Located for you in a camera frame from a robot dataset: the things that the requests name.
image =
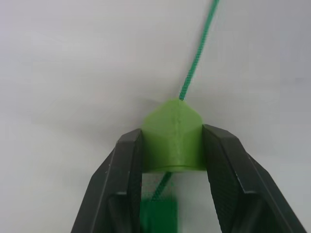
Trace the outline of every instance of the white wall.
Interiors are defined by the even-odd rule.
[[[177,96],[209,3],[0,2],[0,232],[70,232],[115,141]],[[221,0],[186,99],[206,123],[239,137],[307,231],[310,8]],[[182,232],[219,232],[205,180],[178,181]]]

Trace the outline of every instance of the dark green plastic piece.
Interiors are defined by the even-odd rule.
[[[144,172],[205,170],[202,119],[184,101],[167,101],[141,129]]]
[[[140,202],[140,226],[142,233],[177,233],[177,201],[165,198]]]

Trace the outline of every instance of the clamp jaw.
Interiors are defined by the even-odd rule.
[[[203,125],[204,157],[223,233],[306,233],[269,173],[226,130]],[[139,233],[143,140],[124,134],[93,174],[71,233]]]

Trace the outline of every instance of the green 3d printed part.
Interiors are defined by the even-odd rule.
[[[184,101],[169,100],[142,125],[144,172],[203,170],[202,119]]]

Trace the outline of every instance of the green cord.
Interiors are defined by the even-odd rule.
[[[204,47],[204,44],[205,44],[205,41],[206,41],[206,36],[207,36],[208,30],[209,30],[210,24],[211,24],[211,22],[212,22],[212,20],[214,18],[218,2],[219,2],[219,0],[213,0],[212,5],[211,5],[211,7],[209,9],[208,17],[207,17],[207,20],[205,22],[204,30],[203,30],[203,33],[202,33],[202,36],[201,36],[200,45],[198,47],[198,50],[197,50],[196,55],[194,57],[194,60],[192,62],[191,68],[190,68],[190,70],[189,70],[189,72],[187,74],[187,77],[185,79],[184,85],[181,88],[181,91],[180,91],[180,94],[179,94],[179,99],[180,100],[184,100],[185,99],[185,96],[186,96],[186,93],[188,91],[188,87],[190,85],[191,79],[193,78],[194,72],[195,72],[196,67],[197,67],[197,65],[199,63],[199,60],[200,60],[200,57],[201,57],[201,54],[202,54],[202,51],[203,51],[203,47]],[[162,194],[165,186],[167,185],[167,182],[171,178],[171,176],[172,176],[171,172],[166,172],[164,174],[160,184],[156,188],[156,190],[155,190],[155,192],[154,192],[154,194],[153,194],[153,196],[151,198],[151,201],[155,201],[155,200],[159,199],[159,197],[161,196],[161,194]]]
[[[185,79],[184,85],[181,88],[181,92],[179,94],[179,99],[180,100],[184,100],[185,99],[185,96],[186,96],[188,87],[190,85],[191,79],[193,78],[194,72],[195,72],[196,67],[197,67],[197,65],[199,63],[200,56],[202,54],[203,47],[204,47],[204,44],[205,44],[205,41],[206,41],[206,36],[207,36],[208,30],[209,30],[210,24],[211,24],[211,22],[213,20],[213,17],[215,15],[218,2],[219,2],[219,0],[213,0],[213,3],[211,5],[211,7],[210,7],[210,10],[209,10],[209,13],[208,13],[208,17],[207,17],[207,20],[206,20],[205,25],[204,25],[204,30],[203,30],[203,33],[202,33],[202,36],[201,36],[200,45],[198,47],[198,50],[197,50],[196,55],[194,57],[194,60],[192,62],[191,68],[190,68],[190,70],[189,70],[189,72],[187,74],[187,77]]]

